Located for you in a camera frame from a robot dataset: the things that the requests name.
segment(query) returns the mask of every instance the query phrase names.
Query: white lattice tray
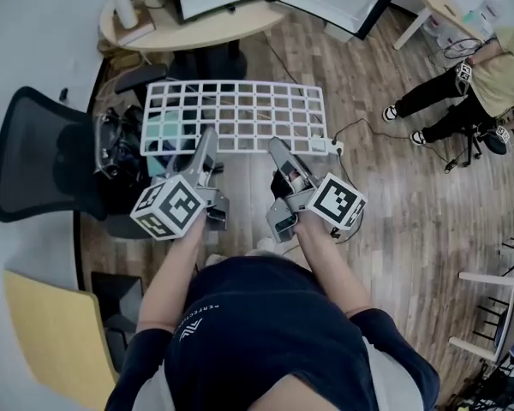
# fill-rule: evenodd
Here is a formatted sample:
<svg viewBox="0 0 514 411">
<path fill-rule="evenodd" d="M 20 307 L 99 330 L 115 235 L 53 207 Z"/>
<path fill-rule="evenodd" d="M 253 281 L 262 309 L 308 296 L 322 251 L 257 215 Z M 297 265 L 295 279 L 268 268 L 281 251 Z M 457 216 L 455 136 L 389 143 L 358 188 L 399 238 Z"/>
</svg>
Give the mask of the white lattice tray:
<svg viewBox="0 0 514 411">
<path fill-rule="evenodd" d="M 253 80 L 150 84 L 140 153 L 191 154 L 206 126 L 217 131 L 219 153 L 267 152 L 277 136 L 293 153 L 327 154 L 322 89 Z"/>
</svg>

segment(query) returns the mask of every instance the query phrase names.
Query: navy t-shirt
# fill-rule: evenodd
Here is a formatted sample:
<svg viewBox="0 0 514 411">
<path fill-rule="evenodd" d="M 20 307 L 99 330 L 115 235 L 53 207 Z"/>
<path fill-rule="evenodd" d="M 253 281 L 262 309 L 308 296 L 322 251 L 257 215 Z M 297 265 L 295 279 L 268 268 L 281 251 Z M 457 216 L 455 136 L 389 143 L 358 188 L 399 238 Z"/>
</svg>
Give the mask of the navy t-shirt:
<svg viewBox="0 0 514 411">
<path fill-rule="evenodd" d="M 369 309 L 347 319 L 314 275 L 288 260 L 239 257 L 210 266 L 190 284 L 185 307 L 173 335 L 135 335 L 106 409 L 131 409 L 164 362 L 178 410 L 247 409 L 289 374 L 339 409 L 377 410 L 362 336 L 405 368 L 425 410 L 436 402 L 436 371 L 388 314 Z"/>
</svg>

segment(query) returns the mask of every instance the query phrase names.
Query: person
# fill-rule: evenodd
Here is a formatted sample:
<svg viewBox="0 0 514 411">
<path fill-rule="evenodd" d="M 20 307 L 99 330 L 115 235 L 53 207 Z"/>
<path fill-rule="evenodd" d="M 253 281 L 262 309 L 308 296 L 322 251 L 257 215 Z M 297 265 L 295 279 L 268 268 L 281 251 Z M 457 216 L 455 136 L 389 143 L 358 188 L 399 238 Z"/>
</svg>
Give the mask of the person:
<svg viewBox="0 0 514 411">
<path fill-rule="evenodd" d="M 313 272 L 260 252 L 192 279 L 205 223 L 146 291 L 107 410 L 433 409 L 438 374 L 372 306 L 322 219 L 305 211 L 296 226 Z"/>
<path fill-rule="evenodd" d="M 466 60 L 472 67 L 468 96 L 431 127 L 413 132 L 409 139 L 424 145 L 445 139 L 463 126 L 486 123 L 494 127 L 496 116 L 514 106 L 514 27 L 495 30 L 496 38 Z M 387 122 L 407 117 L 445 98 L 459 98 L 455 67 L 420 84 L 383 110 Z"/>
</svg>

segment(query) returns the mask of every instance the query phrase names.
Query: round table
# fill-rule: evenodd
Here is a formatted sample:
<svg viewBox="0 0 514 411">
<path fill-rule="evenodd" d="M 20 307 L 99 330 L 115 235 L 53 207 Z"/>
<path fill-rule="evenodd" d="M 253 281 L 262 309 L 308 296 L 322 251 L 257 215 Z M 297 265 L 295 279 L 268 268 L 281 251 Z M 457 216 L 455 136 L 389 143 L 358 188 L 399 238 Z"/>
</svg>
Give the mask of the round table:
<svg viewBox="0 0 514 411">
<path fill-rule="evenodd" d="M 146 0 L 156 7 L 156 0 Z M 173 51 L 169 77 L 192 79 L 243 79 L 247 60 L 240 52 L 239 39 L 268 29 L 284 19 L 289 10 L 277 3 L 253 0 L 202 15 L 195 21 L 179 24 L 173 4 L 150 9 L 156 30 L 119 46 L 112 25 L 114 4 L 105 5 L 99 18 L 99 28 L 113 45 L 141 53 Z"/>
</svg>

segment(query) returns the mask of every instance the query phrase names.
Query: black sleeve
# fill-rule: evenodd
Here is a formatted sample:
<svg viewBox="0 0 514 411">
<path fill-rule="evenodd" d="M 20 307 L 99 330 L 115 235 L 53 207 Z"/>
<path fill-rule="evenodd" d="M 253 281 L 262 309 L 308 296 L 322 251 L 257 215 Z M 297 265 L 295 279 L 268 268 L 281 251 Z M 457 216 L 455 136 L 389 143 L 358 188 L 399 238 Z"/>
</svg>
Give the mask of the black sleeve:
<svg viewBox="0 0 514 411">
<path fill-rule="evenodd" d="M 388 313 L 368 309 L 350 317 L 350 321 L 360 328 L 370 344 L 407 370 L 421 392 L 425 409 L 433 409 L 439 394 L 438 373 L 403 339 Z"/>
<path fill-rule="evenodd" d="M 162 364 L 171 337 L 170 332 L 162 329 L 147 329 L 135 334 L 128 345 L 120 378 L 105 411 L 131 411 L 141 386 Z"/>
</svg>

